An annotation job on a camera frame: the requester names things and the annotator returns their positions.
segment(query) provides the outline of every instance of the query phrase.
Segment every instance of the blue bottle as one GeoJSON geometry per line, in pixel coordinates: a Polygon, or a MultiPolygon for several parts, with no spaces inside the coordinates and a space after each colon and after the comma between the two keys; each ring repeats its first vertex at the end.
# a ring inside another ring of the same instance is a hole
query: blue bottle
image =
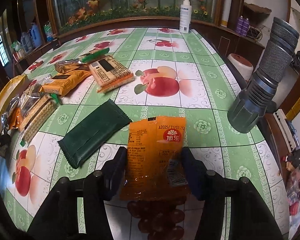
{"type": "Polygon", "coordinates": [[[41,35],[39,32],[39,28],[38,28],[37,24],[35,24],[35,23],[32,23],[31,36],[32,36],[34,46],[36,48],[40,47],[42,45],[42,39],[41,39],[41,35]]]}

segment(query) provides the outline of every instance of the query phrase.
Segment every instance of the white container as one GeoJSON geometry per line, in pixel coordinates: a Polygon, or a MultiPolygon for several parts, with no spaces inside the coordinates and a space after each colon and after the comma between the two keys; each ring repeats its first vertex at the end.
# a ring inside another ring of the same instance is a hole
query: white container
{"type": "Polygon", "coordinates": [[[189,0],[184,0],[180,6],[180,28],[181,33],[190,33],[192,6],[189,0]]]}
{"type": "Polygon", "coordinates": [[[229,54],[228,59],[235,66],[235,68],[240,72],[244,80],[248,82],[253,72],[253,65],[244,57],[241,57],[233,53],[229,54]]]}

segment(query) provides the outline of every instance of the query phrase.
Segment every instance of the orange biscuit wrapper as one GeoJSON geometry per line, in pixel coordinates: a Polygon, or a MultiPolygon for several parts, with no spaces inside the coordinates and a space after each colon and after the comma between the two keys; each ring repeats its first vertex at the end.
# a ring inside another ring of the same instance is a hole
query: orange biscuit wrapper
{"type": "Polygon", "coordinates": [[[180,159],[185,127],[184,117],[130,123],[122,200],[163,200],[190,193],[180,159]]]}
{"type": "Polygon", "coordinates": [[[42,85],[40,92],[53,93],[64,97],[70,90],[90,75],[90,71],[86,70],[72,70],[67,73],[58,73],[42,85]]]}
{"type": "Polygon", "coordinates": [[[18,129],[22,121],[23,117],[21,115],[21,109],[20,107],[17,107],[9,118],[9,130],[18,129]]]}

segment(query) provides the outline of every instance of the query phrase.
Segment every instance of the window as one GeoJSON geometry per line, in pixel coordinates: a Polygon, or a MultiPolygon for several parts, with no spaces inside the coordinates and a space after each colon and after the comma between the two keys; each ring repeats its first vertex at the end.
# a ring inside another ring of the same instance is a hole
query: window
{"type": "Polygon", "coordinates": [[[4,50],[1,35],[0,35],[0,61],[2,66],[5,66],[9,62],[7,54],[4,50]]]}

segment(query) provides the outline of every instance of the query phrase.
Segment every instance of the white roll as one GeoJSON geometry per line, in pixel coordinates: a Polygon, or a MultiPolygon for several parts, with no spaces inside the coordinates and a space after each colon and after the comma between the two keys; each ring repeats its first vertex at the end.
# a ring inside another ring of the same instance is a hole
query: white roll
{"type": "Polygon", "coordinates": [[[240,72],[244,80],[248,82],[253,72],[253,65],[244,57],[237,54],[229,54],[228,59],[240,72]]]}

